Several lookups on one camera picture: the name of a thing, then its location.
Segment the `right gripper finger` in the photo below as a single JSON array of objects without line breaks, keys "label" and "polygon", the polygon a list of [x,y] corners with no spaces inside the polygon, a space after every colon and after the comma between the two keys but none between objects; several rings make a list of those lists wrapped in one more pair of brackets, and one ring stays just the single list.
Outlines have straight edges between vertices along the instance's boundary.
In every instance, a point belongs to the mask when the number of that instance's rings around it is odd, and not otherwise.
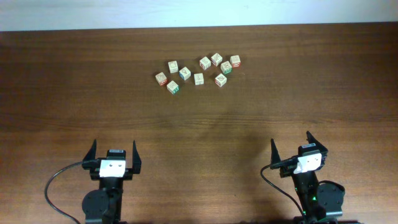
[{"label": "right gripper finger", "polygon": [[309,144],[314,143],[320,152],[328,152],[328,149],[311,134],[310,131],[306,132],[307,141]]},{"label": "right gripper finger", "polygon": [[279,152],[273,139],[271,139],[271,165],[276,165],[281,161]]}]

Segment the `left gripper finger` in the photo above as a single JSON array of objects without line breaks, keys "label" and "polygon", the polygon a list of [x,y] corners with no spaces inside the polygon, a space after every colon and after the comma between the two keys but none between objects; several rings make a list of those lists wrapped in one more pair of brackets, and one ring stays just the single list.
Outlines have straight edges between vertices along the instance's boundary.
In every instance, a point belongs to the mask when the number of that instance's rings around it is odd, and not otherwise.
[{"label": "left gripper finger", "polygon": [[96,140],[93,141],[90,150],[86,153],[86,156],[83,158],[83,161],[92,161],[96,159]]},{"label": "left gripper finger", "polygon": [[136,147],[136,142],[133,141],[133,146],[132,146],[132,169],[133,173],[140,173],[141,172],[141,157],[137,151]]}]

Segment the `green sided number block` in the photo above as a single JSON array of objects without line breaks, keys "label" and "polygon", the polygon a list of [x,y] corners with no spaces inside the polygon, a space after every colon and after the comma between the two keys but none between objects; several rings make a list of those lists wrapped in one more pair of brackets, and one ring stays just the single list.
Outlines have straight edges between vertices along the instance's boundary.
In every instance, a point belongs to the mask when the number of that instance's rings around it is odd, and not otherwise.
[{"label": "green sided number block", "polygon": [[171,94],[174,95],[179,91],[179,85],[172,80],[167,84],[167,89],[169,92],[171,92]]}]

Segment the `leaf block red side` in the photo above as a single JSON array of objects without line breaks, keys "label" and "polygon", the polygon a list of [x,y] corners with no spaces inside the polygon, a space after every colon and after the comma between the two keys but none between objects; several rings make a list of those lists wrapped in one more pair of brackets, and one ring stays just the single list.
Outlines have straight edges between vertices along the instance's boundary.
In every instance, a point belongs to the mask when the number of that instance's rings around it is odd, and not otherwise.
[{"label": "leaf block red side", "polygon": [[215,77],[215,83],[216,83],[219,87],[222,87],[223,85],[225,85],[226,82],[227,82],[227,78],[226,78],[222,73],[220,73],[219,75],[217,75],[217,76]]}]

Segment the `ice cream block blue side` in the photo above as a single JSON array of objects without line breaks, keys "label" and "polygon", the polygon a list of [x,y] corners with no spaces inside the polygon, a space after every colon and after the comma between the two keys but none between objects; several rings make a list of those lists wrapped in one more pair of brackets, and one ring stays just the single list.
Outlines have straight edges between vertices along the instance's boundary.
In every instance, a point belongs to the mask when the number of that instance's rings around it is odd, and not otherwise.
[{"label": "ice cream block blue side", "polygon": [[191,77],[191,71],[187,67],[183,67],[179,70],[179,75],[185,81]]}]

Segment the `plain wooden block blue side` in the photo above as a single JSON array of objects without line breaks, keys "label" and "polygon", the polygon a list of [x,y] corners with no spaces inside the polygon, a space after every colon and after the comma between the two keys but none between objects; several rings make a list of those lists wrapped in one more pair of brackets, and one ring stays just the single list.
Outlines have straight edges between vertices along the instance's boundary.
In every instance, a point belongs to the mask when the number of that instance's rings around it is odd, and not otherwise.
[{"label": "plain wooden block blue side", "polygon": [[194,74],[194,81],[196,85],[203,85],[204,84],[204,78],[202,73],[195,73]]}]

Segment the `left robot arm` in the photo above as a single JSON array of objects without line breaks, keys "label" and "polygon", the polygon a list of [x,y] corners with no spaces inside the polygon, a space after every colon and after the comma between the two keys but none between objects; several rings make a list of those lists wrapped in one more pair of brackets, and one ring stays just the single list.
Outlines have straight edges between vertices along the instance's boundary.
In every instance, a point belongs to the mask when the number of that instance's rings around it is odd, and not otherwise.
[{"label": "left robot arm", "polygon": [[90,172],[91,180],[99,182],[98,189],[88,192],[82,201],[85,223],[122,223],[123,183],[141,172],[141,158],[135,143],[131,167],[126,166],[125,150],[110,149],[106,157],[96,157],[96,147],[94,141],[82,164]]}]

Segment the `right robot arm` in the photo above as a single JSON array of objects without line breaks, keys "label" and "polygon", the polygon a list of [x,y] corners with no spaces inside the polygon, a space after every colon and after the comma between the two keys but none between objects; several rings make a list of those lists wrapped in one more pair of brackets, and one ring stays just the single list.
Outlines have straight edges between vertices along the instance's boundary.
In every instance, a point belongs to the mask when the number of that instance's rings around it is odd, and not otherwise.
[{"label": "right robot arm", "polygon": [[270,169],[278,169],[282,178],[291,177],[299,201],[295,202],[301,216],[295,223],[337,223],[342,216],[345,188],[330,180],[319,181],[316,171],[324,165],[328,149],[306,132],[307,144],[298,147],[298,153],[282,160],[274,140],[271,140]]}]

